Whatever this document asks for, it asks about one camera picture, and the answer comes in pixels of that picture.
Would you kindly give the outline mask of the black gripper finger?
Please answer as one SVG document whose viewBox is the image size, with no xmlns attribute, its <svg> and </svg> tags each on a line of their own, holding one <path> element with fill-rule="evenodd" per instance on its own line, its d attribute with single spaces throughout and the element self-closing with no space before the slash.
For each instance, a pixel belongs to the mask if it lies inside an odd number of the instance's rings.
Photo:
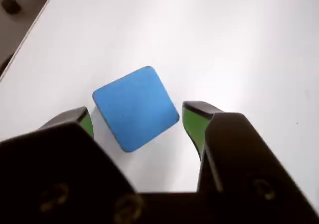
<svg viewBox="0 0 319 224">
<path fill-rule="evenodd" d="M 92 135 L 80 107 L 2 141 L 1 223 L 134 223 L 143 200 Z"/>
<path fill-rule="evenodd" d="M 197 191 L 223 220 L 316 224 L 319 217 L 249 120 L 203 101 L 182 104 L 183 127 L 200 158 Z"/>
</svg>

